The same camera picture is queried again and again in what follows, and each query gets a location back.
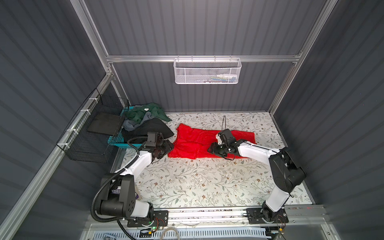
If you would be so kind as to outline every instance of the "gray garment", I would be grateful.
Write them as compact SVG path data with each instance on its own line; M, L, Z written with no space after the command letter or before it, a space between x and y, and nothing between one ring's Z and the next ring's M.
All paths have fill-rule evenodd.
M146 112L145 115L144 115L144 117L143 117L143 119L141 120L140 123L136 123L136 122L133 121L133 120L129 120L129 119L127 119L127 120L125 120L125 121L123 122L122 126L123 126L123 128L124 128L125 130L127 130L128 132L130 132L130 131L135 130L138 126L140 126L141 124L143 124L145 121L147 121L147 120L149 120L149 119L152 119L152 118L155 118L155 117L153 117L153 116L151 115L150 112Z

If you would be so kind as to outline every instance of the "black wire basket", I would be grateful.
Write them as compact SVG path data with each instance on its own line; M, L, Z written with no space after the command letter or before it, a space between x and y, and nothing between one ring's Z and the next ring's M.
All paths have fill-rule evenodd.
M113 162L119 148L108 144L109 136L88 132L87 129L99 113L120 115L123 104L128 106L128 100L98 95L88 110L82 110L84 114L76 126L69 130L71 132L68 140L65 143L58 142L57 145L71 160L99 163ZM117 136L119 131L120 127L117 127L113 136Z

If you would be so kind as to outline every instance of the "red cloth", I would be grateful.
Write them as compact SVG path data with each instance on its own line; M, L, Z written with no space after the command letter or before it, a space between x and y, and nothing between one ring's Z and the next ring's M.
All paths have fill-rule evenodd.
M191 128L181 123L177 128L176 141L173 143L175 148L168 154L168 157L183 157L189 159L196 159L198 157L220 158L207 152L209 146L211 146L213 142L217 142L216 134L219 132L219 130L202 130ZM236 130L231 132L236 140L245 139L251 143L256 143L255 134L253 132L243 132ZM233 155L228 154L228 158L233 158Z

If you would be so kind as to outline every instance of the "teal plastic basket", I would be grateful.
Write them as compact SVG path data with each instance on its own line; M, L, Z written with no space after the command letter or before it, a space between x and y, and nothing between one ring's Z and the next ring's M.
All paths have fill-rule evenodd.
M120 116L122 116L125 112L128 112L129 110L132 110L133 109L133 106L130 106L130 107L125 107L121 113L120 113ZM116 147L119 147L119 148L132 148L130 145L128 145L127 143L124 143L124 138L122 137L122 134L121 134L121 129L118 133L118 135L116 137L112 137L110 136L108 138L108 144L109 145L113 145L113 146L116 146ZM139 148L141 146L141 144L132 144L133 146Z

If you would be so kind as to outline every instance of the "gray wall panel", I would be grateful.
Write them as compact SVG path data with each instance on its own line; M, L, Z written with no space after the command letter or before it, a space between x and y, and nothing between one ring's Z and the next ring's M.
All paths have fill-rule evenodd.
M291 63L243 63L238 84L176 84L172 63L114 63L131 104L165 111L268 110Z
M297 54L324 0L86 0L110 55Z
M370 220L384 211L383 11L339 1L275 114L343 239L384 227Z
M2 222L105 71L70 2L1 1L0 35ZM109 167L63 160L14 239L78 238Z

